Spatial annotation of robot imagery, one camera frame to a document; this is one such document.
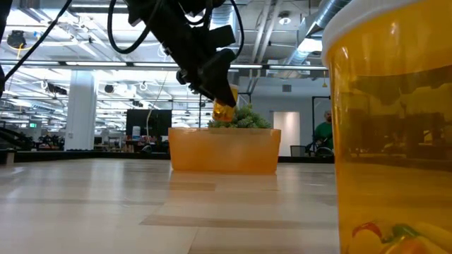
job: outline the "translucent container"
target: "translucent container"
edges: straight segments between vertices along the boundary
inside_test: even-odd
[[[405,253],[401,224],[425,247],[406,253],[452,253],[451,17],[451,0],[352,1],[323,34],[341,253]]]
[[[236,85],[230,85],[232,95],[234,95],[235,101],[239,96],[239,87]],[[217,121],[231,122],[234,116],[234,108],[227,105],[221,105],[216,100],[213,103],[213,115],[212,117]]]
[[[281,131],[245,128],[170,128],[175,171],[274,174]]]

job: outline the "person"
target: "person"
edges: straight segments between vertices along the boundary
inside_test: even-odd
[[[319,124],[314,131],[314,141],[320,147],[333,149],[333,120],[331,111],[325,111],[325,122]]]

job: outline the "black cable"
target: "black cable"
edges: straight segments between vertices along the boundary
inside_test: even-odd
[[[237,20],[239,21],[239,27],[240,27],[240,46],[239,46],[239,50],[237,51],[237,53],[235,54],[235,58],[237,59],[240,55],[240,53],[243,50],[243,46],[245,44],[245,31],[243,29],[243,23],[242,23],[242,17],[240,16],[240,12],[239,9],[237,8],[237,5],[235,3],[235,0],[231,0],[231,4],[234,7],[234,11],[237,14]]]
[[[204,13],[204,25],[203,25],[205,32],[209,31],[212,12],[213,12],[213,2],[212,0],[206,0],[206,13]]]
[[[120,54],[130,54],[130,53],[134,52],[148,36],[148,34],[150,32],[150,22],[152,21],[155,14],[157,13],[157,10],[160,8],[161,3],[162,3],[162,0],[157,0],[157,3],[154,5],[153,12],[150,14],[148,22],[145,23],[146,27],[143,30],[143,32],[141,33],[140,37],[127,49],[121,49],[118,47],[118,45],[116,44],[116,42],[114,41],[114,38],[113,38],[113,28],[112,28],[113,10],[114,10],[114,5],[116,4],[116,0],[111,0],[109,8],[108,8],[107,34],[108,34],[108,40],[110,41],[112,48]]]
[[[30,50],[27,51],[27,54],[23,56],[19,62],[6,74],[5,81],[6,82],[22,65],[25,61],[27,61],[28,57],[30,57],[31,54],[37,49],[39,45],[45,40],[45,38],[49,35],[50,31],[54,28],[55,25],[58,23],[58,19],[66,12],[68,7],[71,5],[72,0],[67,0],[64,4],[63,8],[60,10],[56,18],[52,21],[52,23],[49,25],[49,27],[45,30],[45,32],[42,34],[41,38],[31,47]]]

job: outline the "monitor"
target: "monitor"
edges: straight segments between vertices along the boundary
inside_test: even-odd
[[[102,137],[94,137],[94,144],[102,144]]]
[[[141,135],[146,135],[146,119],[149,109],[127,110],[126,135],[132,135],[134,126],[141,127]],[[172,110],[153,109],[149,118],[149,136],[168,135],[168,128],[172,124]]]

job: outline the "wooden table surface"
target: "wooden table surface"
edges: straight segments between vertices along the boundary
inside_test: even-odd
[[[172,174],[169,161],[0,168],[0,253],[339,253],[332,164]]]

